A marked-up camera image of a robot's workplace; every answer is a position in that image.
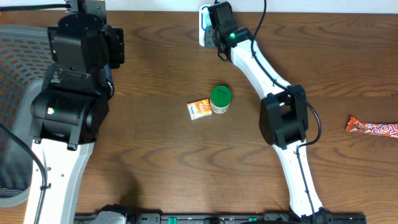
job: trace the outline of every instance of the wood grain surface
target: wood grain surface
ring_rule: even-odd
[[[54,25],[61,12],[6,12],[2,24]],[[108,12],[124,29],[126,63],[80,187],[76,211],[106,204],[164,213],[287,210],[289,192],[259,128],[259,98],[239,69],[198,43],[198,14]],[[254,30],[258,13],[237,13]],[[363,212],[369,224],[397,223],[398,140],[346,133],[350,115],[398,123],[398,16],[269,13],[262,53],[301,84],[323,123],[308,148],[315,188],[332,212]],[[227,84],[229,111],[190,121],[186,104]],[[310,117],[308,139],[316,135]],[[0,209],[22,223],[25,204]]]

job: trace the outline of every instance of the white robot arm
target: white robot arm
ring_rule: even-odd
[[[114,94],[111,68],[124,63],[123,30],[106,23],[104,1],[69,0],[68,12],[74,14],[47,30],[55,64],[30,108],[32,151],[47,186],[34,164],[25,224],[73,223],[83,171]],[[55,71],[59,83],[51,83]],[[120,215],[114,223],[126,221]]]
[[[284,95],[285,90],[274,85],[273,81],[264,73],[262,68],[254,59],[251,50],[251,34],[245,28],[237,28],[236,23],[232,17],[231,7],[227,2],[202,6],[199,12],[199,23],[200,45],[208,48],[217,47],[219,57],[224,61],[229,60],[230,62],[234,63],[235,66],[239,67],[248,78],[251,85],[257,91],[257,94],[262,100],[262,117],[260,118],[261,132],[264,136],[264,139],[266,139],[266,141],[271,144],[272,147],[275,149],[281,161],[286,182],[289,187],[290,207],[292,211],[300,218],[313,215],[312,206],[310,204],[308,194],[305,188],[305,182],[303,179],[304,175],[308,185],[308,192],[312,200],[312,205],[314,207],[314,212],[317,213],[322,208],[322,203],[318,198],[318,195],[313,185],[311,172],[306,157],[305,146],[299,148],[299,156],[302,162],[303,174],[300,169],[299,160],[297,159],[297,148],[299,145],[305,143],[305,135],[304,138],[302,136],[303,133],[301,134],[301,136],[299,135],[298,138],[296,138],[297,136],[289,136],[289,134],[291,133],[287,132],[289,132],[290,130],[286,131],[284,127],[280,127],[280,129],[271,128],[271,130],[269,129],[269,127],[262,128],[262,124],[265,126],[269,126],[270,123],[272,123],[272,121],[270,120],[273,119],[274,116],[275,119],[279,120],[281,118],[278,118],[278,116],[282,117],[282,122],[280,124],[282,126],[289,126],[289,120],[292,118],[283,120],[283,116],[285,116],[285,114],[281,113],[280,111],[277,114],[274,113],[275,111],[279,110],[280,106],[285,105],[285,102],[281,98],[288,94]],[[285,88],[288,88],[290,86],[290,83],[284,80],[280,75],[278,75],[274,68],[272,68],[270,63],[261,54],[255,40],[253,43],[253,49],[255,51],[257,59],[266,69],[268,74],[277,83],[284,86]],[[220,53],[225,54],[226,58],[223,58]],[[277,101],[279,105],[267,105],[267,102],[269,103],[269,100],[273,99],[275,101],[275,96],[277,99],[279,99],[279,101]],[[303,113],[303,115],[305,116],[305,119],[307,119],[307,109],[305,106],[304,109],[305,113]],[[294,108],[292,106],[290,110],[302,111],[302,108]],[[303,126],[301,128],[301,131],[304,132],[305,127]],[[285,131],[285,133],[278,134],[278,131]],[[274,135],[276,139],[270,138],[270,135]]]

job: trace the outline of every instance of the black cable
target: black cable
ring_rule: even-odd
[[[42,91],[46,90],[49,85],[51,84],[52,78],[55,75],[55,71],[57,70],[57,64],[53,63],[47,67],[44,73],[44,78],[43,78],[43,85],[42,85]]]
[[[256,39],[257,33],[259,32],[259,29],[260,29],[260,27],[261,27],[261,24],[262,24],[262,22],[263,22],[263,20],[264,20],[264,17],[265,17],[265,15],[266,15],[266,11],[267,11],[267,0],[264,0],[264,11],[262,12],[262,16],[261,16],[260,23],[259,23],[259,25],[257,26],[257,29],[256,29],[256,31],[254,32],[253,39],[252,39],[252,41],[251,41],[251,46],[250,46],[250,48],[251,48],[252,56],[253,56],[253,58],[256,60],[257,64],[260,66],[260,68],[262,69],[262,71],[268,76],[268,78],[272,81],[272,83],[273,83],[274,85],[276,85],[277,87],[279,87],[279,88],[281,88],[281,89],[287,91],[289,94],[293,95],[294,97],[298,98],[298,99],[301,100],[303,103],[305,103],[305,105],[306,105],[306,106],[310,109],[310,111],[313,113],[313,115],[314,115],[314,117],[315,117],[315,119],[316,119],[316,121],[317,121],[317,124],[318,124],[318,134],[317,134],[316,138],[315,138],[313,141],[311,141],[311,142],[306,142],[306,143],[303,143],[303,144],[297,146],[296,152],[295,152],[296,155],[297,155],[298,164],[300,165],[301,174],[302,174],[302,176],[303,176],[305,191],[306,191],[306,193],[307,193],[308,200],[309,200],[310,205],[311,205],[313,223],[316,223],[317,220],[316,220],[316,218],[315,218],[315,210],[314,210],[314,208],[313,208],[313,203],[312,203],[312,200],[311,200],[310,192],[309,192],[309,190],[308,190],[307,181],[305,180],[305,175],[304,175],[303,165],[302,165],[302,163],[301,163],[301,158],[300,158],[299,149],[300,149],[301,147],[303,147],[303,146],[310,146],[310,145],[312,145],[312,144],[315,144],[315,143],[321,138],[321,135],[322,135],[322,124],[321,124],[321,121],[320,121],[320,118],[319,118],[318,113],[315,111],[315,109],[312,107],[312,105],[311,105],[302,95],[296,94],[296,93],[293,92],[292,90],[290,90],[290,89],[284,87],[283,85],[279,84],[279,83],[268,73],[268,71],[262,66],[261,62],[259,61],[259,59],[258,59],[257,56],[256,56],[256,52],[254,51],[254,47],[253,47],[253,45],[254,45],[254,40]]]
[[[0,124],[0,128],[4,130],[5,133],[8,134],[8,136],[18,144],[19,147],[21,147],[28,155],[33,159],[33,161],[37,164],[39,167],[40,173],[42,174],[42,186],[40,187],[40,198],[39,198],[39,203],[37,205],[37,211],[36,211],[36,216],[35,216],[35,224],[39,223],[40,219],[40,214],[42,212],[42,207],[43,207],[43,201],[44,201],[44,195],[45,195],[45,190],[47,189],[47,173],[45,172],[44,166],[39,160],[39,158],[33,153],[32,150],[30,150],[29,146],[25,144],[20,138],[18,138],[15,134],[10,132],[4,125]]]
[[[71,8],[71,4],[47,4],[36,6],[5,6],[0,7],[0,12],[6,11],[21,11],[21,10],[39,10],[39,9],[56,9],[56,8]]]

